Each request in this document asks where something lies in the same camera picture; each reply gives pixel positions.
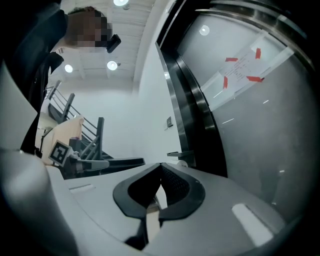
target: white ceiling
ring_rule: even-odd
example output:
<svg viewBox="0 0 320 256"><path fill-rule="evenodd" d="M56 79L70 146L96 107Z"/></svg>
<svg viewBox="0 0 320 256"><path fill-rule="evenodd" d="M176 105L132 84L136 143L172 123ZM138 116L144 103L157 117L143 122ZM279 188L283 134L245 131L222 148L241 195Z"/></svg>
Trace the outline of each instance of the white ceiling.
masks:
<svg viewBox="0 0 320 256"><path fill-rule="evenodd" d="M93 6L102 12L112 23L113 34L118 34L121 44L110 54L106 51L89 52L84 49L63 48L56 51L64 62L53 74L49 75L49 85L57 80L89 80L123 78L133 80L137 56L146 22L156 0L129 0L130 9L115 6L113 0L62 0L61 9L67 14L75 7ZM107 68L108 61L121 65L114 71ZM65 71L65 65L73 67L72 73Z"/></svg>

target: white wall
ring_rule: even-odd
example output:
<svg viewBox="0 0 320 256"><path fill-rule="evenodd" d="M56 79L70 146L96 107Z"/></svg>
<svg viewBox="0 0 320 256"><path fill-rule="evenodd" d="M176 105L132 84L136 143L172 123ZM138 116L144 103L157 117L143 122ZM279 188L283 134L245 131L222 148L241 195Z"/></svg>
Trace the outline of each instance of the white wall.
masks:
<svg viewBox="0 0 320 256"><path fill-rule="evenodd" d="M160 29L164 23L164 17L166 17L164 10L166 10L169 4L172 4L172 2L172 0L156 0L152 7L149 18L144 27L138 55L136 58L133 78L135 86L138 86L141 80L149 47L151 44L155 43L155 38L158 36Z"/></svg>
<svg viewBox="0 0 320 256"><path fill-rule="evenodd" d="M95 126L99 117L104 118L103 151L113 158L133 156L130 125L132 123L130 111L133 104L131 81L121 79L67 81L60 85L59 91L66 99L74 93L72 106Z"/></svg>
<svg viewBox="0 0 320 256"><path fill-rule="evenodd" d="M167 18L167 9L172 1L163 6L162 15L152 36L143 66L138 93L133 94L136 127L133 141L134 154L143 157L146 163L167 162L172 158L167 153L181 152L174 110L164 75L164 70L155 46L159 32ZM165 130L167 118L172 118L173 127Z"/></svg>

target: red tape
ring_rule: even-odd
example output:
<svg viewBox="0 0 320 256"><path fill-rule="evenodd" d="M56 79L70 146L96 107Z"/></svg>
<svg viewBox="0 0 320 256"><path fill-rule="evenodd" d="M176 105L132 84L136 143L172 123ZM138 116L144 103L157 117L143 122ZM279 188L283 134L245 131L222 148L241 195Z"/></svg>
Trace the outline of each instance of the red tape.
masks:
<svg viewBox="0 0 320 256"><path fill-rule="evenodd" d="M238 58L225 58L226 62L236 62L238 61Z"/></svg>
<svg viewBox="0 0 320 256"><path fill-rule="evenodd" d="M248 80L251 82L259 82L259 83L261 83L264 80L264 78L260 78L259 76L247 76L246 78L248 78Z"/></svg>
<svg viewBox="0 0 320 256"><path fill-rule="evenodd" d="M227 89L228 88L228 77L224 77L223 78L223 89Z"/></svg>
<svg viewBox="0 0 320 256"><path fill-rule="evenodd" d="M256 52L255 52L255 58L256 59L260 59L261 57L261 49L260 48L257 48L256 49Z"/></svg>

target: black jacket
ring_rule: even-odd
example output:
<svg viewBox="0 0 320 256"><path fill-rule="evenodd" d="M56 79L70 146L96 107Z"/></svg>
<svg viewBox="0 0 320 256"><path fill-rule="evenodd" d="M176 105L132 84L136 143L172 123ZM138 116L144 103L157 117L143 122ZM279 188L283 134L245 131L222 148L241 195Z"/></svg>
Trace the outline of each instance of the black jacket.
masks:
<svg viewBox="0 0 320 256"><path fill-rule="evenodd" d="M64 61L50 52L65 35L68 17L60 10L60 1L43 1L29 11L18 11L15 17L17 29L7 28L3 58L16 85L38 113L21 146L24 152L34 154L49 68L53 72Z"/></svg>

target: metal handrail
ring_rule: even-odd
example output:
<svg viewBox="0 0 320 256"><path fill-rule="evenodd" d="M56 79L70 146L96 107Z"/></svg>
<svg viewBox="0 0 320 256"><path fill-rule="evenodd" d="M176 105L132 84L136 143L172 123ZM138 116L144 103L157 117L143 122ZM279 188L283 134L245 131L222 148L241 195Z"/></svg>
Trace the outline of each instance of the metal handrail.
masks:
<svg viewBox="0 0 320 256"><path fill-rule="evenodd" d="M82 131L82 135L88 140L88 141L91 141L92 138L90 138L87 134L85 134L83 131Z"/></svg>
<svg viewBox="0 0 320 256"><path fill-rule="evenodd" d="M93 131L91 131L88 127L86 127L84 124L82 124L84 128L86 128L90 133L92 133L94 136L97 136Z"/></svg>
<svg viewBox="0 0 320 256"><path fill-rule="evenodd" d="M56 89L56 91L61 95L61 97L67 102L68 100L61 94L61 92L58 90L58 89Z"/></svg>
<svg viewBox="0 0 320 256"><path fill-rule="evenodd" d="M71 116L72 116L72 118L74 118L75 117L75 115L73 114L73 113L71 113L70 112L70 110L68 111L68 113L67 114L70 114Z"/></svg>
<svg viewBox="0 0 320 256"><path fill-rule="evenodd" d="M98 146L99 146L98 144L96 144L96 145L94 146L94 148L91 150L91 152L86 156L85 160L89 160L90 157L91 157L95 152L97 152Z"/></svg>
<svg viewBox="0 0 320 256"><path fill-rule="evenodd" d="M75 110L75 112L77 112L79 115L81 115L80 112L74 108L74 106L71 106L71 108L73 108Z"/></svg>
<svg viewBox="0 0 320 256"><path fill-rule="evenodd" d="M59 109L62 111L62 113L64 112L64 110L59 106L59 104L56 102L55 98L52 97L52 99L54 100L55 104L59 107Z"/></svg>
<svg viewBox="0 0 320 256"><path fill-rule="evenodd" d="M49 93L50 93L50 91L52 90L52 88L53 88L53 86L51 86L51 87L47 87L47 88L46 88L46 94L49 94Z"/></svg>
<svg viewBox="0 0 320 256"><path fill-rule="evenodd" d="M48 96L49 96L49 94L51 92L51 89L52 88L50 88L49 90L48 90L48 88L46 89L46 93L45 93L45 96L44 96L45 99L48 98Z"/></svg>
<svg viewBox="0 0 320 256"><path fill-rule="evenodd" d="M84 118L84 120L86 120L90 125L92 125L94 128L97 129L97 127L96 127L95 125L93 125L88 119L86 119L85 117L83 117L83 118Z"/></svg>
<svg viewBox="0 0 320 256"><path fill-rule="evenodd" d="M62 102L62 100L58 97L58 95L54 95L60 102L61 102L61 104L63 105L63 106L66 106L66 104L64 104L63 102Z"/></svg>
<svg viewBox="0 0 320 256"><path fill-rule="evenodd" d="M90 149L90 147L99 139L99 136L95 137L94 140L92 140L88 146L85 147L85 149L81 152L80 154L80 158L82 159L82 157L88 152L88 150Z"/></svg>

